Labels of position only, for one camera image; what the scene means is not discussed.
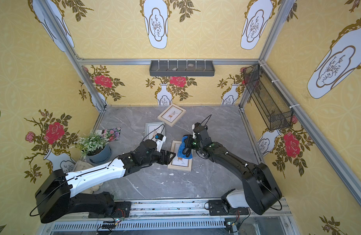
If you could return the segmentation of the blue microfiber cloth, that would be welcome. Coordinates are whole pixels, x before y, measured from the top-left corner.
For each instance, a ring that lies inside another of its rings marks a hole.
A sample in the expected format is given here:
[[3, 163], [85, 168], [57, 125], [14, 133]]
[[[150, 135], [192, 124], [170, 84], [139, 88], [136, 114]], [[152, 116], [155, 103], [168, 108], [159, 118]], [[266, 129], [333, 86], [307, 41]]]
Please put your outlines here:
[[181, 144], [178, 148], [177, 157], [182, 159], [192, 159], [192, 146], [193, 146], [193, 136], [184, 135], [182, 137]]

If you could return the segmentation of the grey-green picture frame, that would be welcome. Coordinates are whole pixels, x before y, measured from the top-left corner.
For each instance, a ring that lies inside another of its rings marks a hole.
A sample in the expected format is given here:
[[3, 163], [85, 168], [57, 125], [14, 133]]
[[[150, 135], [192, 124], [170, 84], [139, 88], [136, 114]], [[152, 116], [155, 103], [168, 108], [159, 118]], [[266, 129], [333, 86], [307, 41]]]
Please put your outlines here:
[[148, 122], [145, 124], [144, 140], [155, 140], [157, 134], [165, 135], [164, 122]]

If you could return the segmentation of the beige picture frame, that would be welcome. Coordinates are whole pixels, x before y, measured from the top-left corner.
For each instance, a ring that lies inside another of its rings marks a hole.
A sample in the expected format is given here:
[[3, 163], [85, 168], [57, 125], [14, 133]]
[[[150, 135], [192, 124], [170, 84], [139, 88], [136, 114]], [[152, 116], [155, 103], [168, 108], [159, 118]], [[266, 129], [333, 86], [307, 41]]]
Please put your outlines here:
[[181, 145], [181, 141], [172, 141], [171, 151], [175, 153], [175, 158], [168, 165], [168, 169], [173, 170], [182, 170], [182, 171], [191, 171], [192, 168], [192, 159], [185, 159], [178, 156], [178, 150]]
[[172, 104], [166, 110], [164, 110], [157, 118], [163, 121], [165, 124], [173, 127], [179, 119], [186, 113], [186, 110]]

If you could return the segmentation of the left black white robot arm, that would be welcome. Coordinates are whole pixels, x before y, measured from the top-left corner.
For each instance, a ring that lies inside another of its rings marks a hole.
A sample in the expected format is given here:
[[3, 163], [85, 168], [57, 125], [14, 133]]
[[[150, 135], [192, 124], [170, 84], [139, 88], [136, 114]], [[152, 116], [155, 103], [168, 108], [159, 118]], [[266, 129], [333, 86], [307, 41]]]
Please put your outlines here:
[[175, 153], [167, 150], [158, 151], [155, 141], [145, 140], [136, 150], [119, 155], [105, 164], [69, 173], [62, 169], [55, 170], [35, 193], [35, 210], [43, 224], [77, 212], [112, 217], [117, 207], [110, 193], [86, 194], [84, 191], [153, 164], [169, 165], [175, 156]]

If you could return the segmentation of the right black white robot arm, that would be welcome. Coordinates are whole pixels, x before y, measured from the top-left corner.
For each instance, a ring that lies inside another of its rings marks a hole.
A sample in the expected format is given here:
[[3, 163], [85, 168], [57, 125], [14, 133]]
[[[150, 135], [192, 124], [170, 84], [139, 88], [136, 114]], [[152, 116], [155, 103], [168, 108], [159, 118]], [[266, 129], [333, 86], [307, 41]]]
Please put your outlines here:
[[192, 135], [185, 135], [178, 155], [184, 153], [188, 158], [191, 156], [190, 150], [200, 151], [203, 158], [223, 166], [241, 180], [242, 190], [233, 189], [221, 197], [227, 211], [250, 208], [256, 214], [263, 215], [282, 198], [282, 192], [264, 163], [250, 163], [218, 142], [205, 144], [198, 142]]

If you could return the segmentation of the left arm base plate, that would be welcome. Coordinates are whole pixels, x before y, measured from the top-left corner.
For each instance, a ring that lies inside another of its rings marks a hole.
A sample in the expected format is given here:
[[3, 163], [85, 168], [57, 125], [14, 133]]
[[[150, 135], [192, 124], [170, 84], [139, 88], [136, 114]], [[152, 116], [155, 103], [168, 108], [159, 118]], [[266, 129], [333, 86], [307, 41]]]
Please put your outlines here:
[[107, 212], [98, 214], [90, 212], [88, 218], [128, 218], [131, 209], [130, 201], [118, 201], [115, 202], [115, 206], [112, 209], [108, 209]]

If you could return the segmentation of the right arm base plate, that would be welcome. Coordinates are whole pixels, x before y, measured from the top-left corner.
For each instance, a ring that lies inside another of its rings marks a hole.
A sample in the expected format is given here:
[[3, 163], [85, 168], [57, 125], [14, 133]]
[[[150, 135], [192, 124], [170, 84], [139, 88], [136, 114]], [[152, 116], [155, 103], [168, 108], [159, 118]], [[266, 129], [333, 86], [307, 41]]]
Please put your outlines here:
[[249, 215], [248, 208], [232, 208], [227, 204], [227, 201], [221, 199], [209, 200], [208, 203], [209, 215], [211, 216], [223, 216], [223, 215]]

